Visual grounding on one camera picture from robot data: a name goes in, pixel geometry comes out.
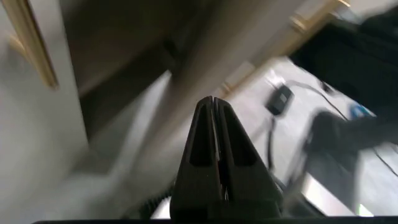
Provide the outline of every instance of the white door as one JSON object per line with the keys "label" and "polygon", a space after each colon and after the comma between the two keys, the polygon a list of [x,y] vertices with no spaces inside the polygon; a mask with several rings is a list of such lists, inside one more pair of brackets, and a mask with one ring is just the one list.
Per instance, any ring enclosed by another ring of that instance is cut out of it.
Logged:
{"label": "white door", "polygon": [[55,185],[88,143],[58,1],[31,1],[58,89],[9,46],[15,34],[0,4],[0,217]]}

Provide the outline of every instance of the black clamp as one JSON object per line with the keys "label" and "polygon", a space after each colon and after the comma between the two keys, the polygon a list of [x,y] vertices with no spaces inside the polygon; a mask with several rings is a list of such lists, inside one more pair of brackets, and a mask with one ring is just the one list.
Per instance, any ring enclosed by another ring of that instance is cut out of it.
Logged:
{"label": "black clamp", "polygon": [[282,196],[231,105],[195,109],[170,205],[176,221],[280,217]]}

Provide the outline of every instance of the cord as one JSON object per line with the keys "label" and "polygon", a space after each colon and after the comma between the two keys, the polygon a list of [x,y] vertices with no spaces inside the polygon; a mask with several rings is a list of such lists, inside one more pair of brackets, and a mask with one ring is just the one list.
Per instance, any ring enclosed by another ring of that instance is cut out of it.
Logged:
{"label": "cord", "polygon": [[379,153],[377,152],[377,150],[375,148],[373,148],[373,151],[375,153],[375,155],[381,160],[381,162],[396,176],[398,177],[398,174],[393,170],[393,168],[386,162],[384,161],[384,159],[379,155]]}
{"label": "cord", "polygon": [[321,93],[319,90],[317,90],[316,88],[314,88],[314,87],[312,87],[312,86],[310,86],[310,85],[308,85],[308,84],[296,82],[296,81],[293,81],[293,80],[289,80],[288,82],[285,83],[285,85],[286,85],[286,86],[297,86],[297,87],[301,87],[301,88],[304,88],[304,89],[308,89],[308,90],[313,91],[314,93],[316,93],[316,94],[322,96],[322,98],[325,99],[326,102],[328,102],[328,104],[329,104],[333,109],[335,109],[335,110],[337,111],[337,113],[340,114],[340,116],[341,116],[342,118],[344,118],[344,120],[346,120],[346,121],[348,120],[347,117],[346,117],[346,116],[345,116],[333,103],[331,103],[331,101],[329,101],[329,99],[328,99],[324,94],[322,94],[322,93]]}
{"label": "cord", "polygon": [[276,125],[275,117],[271,118],[271,126],[268,131],[268,138],[267,138],[267,161],[268,161],[268,170],[270,172],[274,171],[274,161],[272,156],[272,138],[274,136],[274,130]]}

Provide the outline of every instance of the power adapter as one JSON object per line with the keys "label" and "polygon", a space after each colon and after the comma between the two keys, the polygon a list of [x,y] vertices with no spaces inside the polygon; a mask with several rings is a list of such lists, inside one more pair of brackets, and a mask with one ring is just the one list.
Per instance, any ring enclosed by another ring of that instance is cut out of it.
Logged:
{"label": "power adapter", "polygon": [[266,103],[266,108],[275,117],[278,117],[284,113],[289,103],[292,101],[293,96],[292,90],[282,85],[271,94],[271,97]]}

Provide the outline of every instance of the black charger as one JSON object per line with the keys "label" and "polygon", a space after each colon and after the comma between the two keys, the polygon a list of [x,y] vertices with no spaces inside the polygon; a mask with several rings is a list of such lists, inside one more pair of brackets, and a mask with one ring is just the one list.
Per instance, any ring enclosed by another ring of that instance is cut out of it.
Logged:
{"label": "black charger", "polygon": [[270,172],[274,171],[274,162],[272,159],[272,137],[276,126],[275,118],[284,114],[285,110],[290,105],[293,96],[294,94],[292,93],[292,90],[290,90],[286,85],[282,85],[278,89],[274,90],[266,103],[267,110],[273,115],[267,138],[267,161],[268,170]]}

